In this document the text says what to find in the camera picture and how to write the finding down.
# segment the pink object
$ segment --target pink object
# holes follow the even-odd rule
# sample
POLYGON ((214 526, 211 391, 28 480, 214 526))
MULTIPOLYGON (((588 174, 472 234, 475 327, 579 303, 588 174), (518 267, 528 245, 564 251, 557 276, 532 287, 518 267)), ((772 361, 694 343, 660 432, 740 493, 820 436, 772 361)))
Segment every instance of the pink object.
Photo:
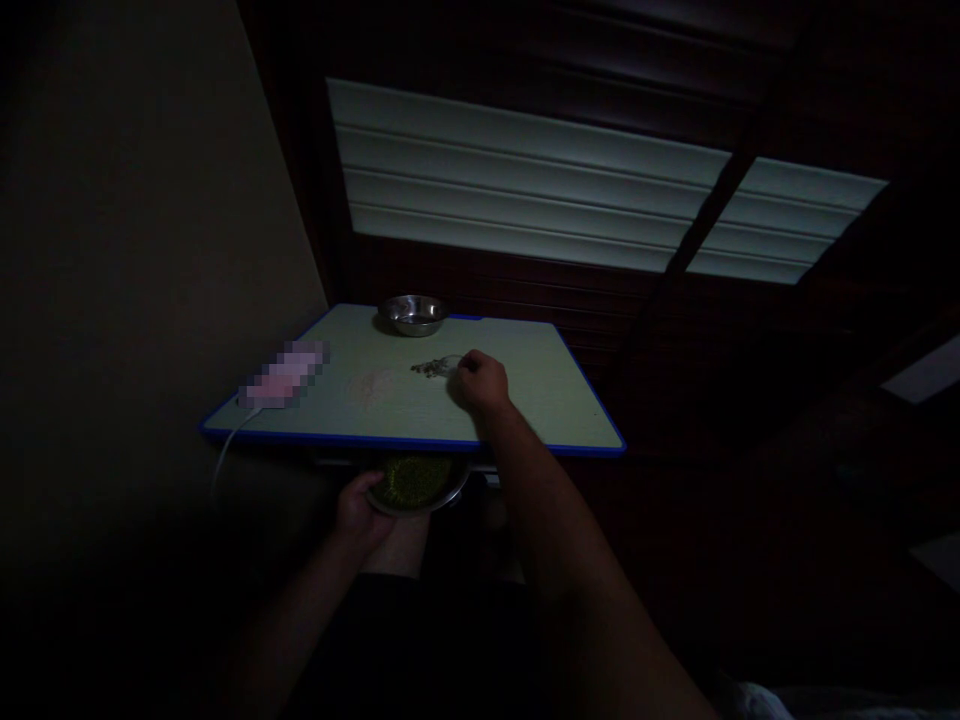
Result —
POLYGON ((323 340, 284 343, 284 352, 240 388, 237 404, 249 409, 294 407, 328 362, 330 348, 323 340))

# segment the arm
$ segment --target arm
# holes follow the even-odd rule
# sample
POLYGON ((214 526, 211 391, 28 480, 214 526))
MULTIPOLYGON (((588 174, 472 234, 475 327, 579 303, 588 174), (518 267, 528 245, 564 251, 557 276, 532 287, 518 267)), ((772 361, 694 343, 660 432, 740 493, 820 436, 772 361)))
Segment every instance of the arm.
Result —
POLYGON ((364 497, 382 477, 364 473, 344 488, 330 537, 232 648, 222 683, 231 716, 280 714, 364 560, 393 528, 364 497))
POLYGON ((552 661, 556 707, 590 717, 716 718, 657 632, 580 493, 472 350, 458 370, 483 415, 552 661))

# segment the white cable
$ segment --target white cable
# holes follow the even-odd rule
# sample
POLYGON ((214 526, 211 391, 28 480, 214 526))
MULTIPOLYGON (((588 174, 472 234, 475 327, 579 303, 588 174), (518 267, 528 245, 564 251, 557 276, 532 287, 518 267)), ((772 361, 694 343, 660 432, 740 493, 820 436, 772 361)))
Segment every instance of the white cable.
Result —
POLYGON ((233 436, 236 435, 240 428, 246 425, 248 422, 253 420, 257 415, 260 414, 260 411, 263 408, 254 408, 250 413, 243 419, 239 425, 237 425, 229 435, 227 435, 227 441, 223 444, 223 449, 220 451, 220 457, 217 458, 217 466, 213 469, 213 481, 210 483, 210 507, 213 508, 214 512, 217 510, 217 477, 220 475, 220 468, 223 466, 223 459, 227 456, 227 448, 230 447, 230 441, 233 440, 233 436))

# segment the stainless steel bowl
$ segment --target stainless steel bowl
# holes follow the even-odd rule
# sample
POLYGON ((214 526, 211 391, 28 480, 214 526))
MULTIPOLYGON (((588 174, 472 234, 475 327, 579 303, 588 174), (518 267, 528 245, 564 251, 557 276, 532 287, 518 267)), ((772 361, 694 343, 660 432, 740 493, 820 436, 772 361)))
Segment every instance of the stainless steel bowl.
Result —
POLYGON ((367 490, 367 500, 384 515, 391 515, 392 517, 405 518, 429 515, 434 510, 439 510, 447 505, 456 505, 460 501, 460 493, 463 491, 463 486, 467 484, 471 472, 471 466, 465 460, 454 461, 453 467, 450 468, 450 474, 447 475, 447 484, 443 492, 429 505, 418 507, 415 510, 401 510, 392 505, 387 505, 381 502, 370 490, 367 490))
POLYGON ((379 312, 398 333, 410 337, 433 335, 450 314, 445 302, 426 295, 390 298, 380 303, 379 312))

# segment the green table top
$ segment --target green table top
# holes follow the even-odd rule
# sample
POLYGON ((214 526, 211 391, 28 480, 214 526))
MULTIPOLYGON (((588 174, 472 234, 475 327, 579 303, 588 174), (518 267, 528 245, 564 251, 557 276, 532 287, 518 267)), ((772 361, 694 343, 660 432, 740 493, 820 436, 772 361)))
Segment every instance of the green table top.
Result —
MULTIPOLYGON (((303 336, 329 343, 330 362, 298 406, 264 410, 237 440, 470 452, 484 428, 458 403, 456 380, 427 378, 411 366, 477 348, 504 364, 510 397, 555 453, 617 456, 626 445, 557 329, 547 323, 448 318, 429 337, 395 334, 377 309, 341 304, 303 336)), ((201 425, 225 436, 248 411, 236 396, 201 425)))

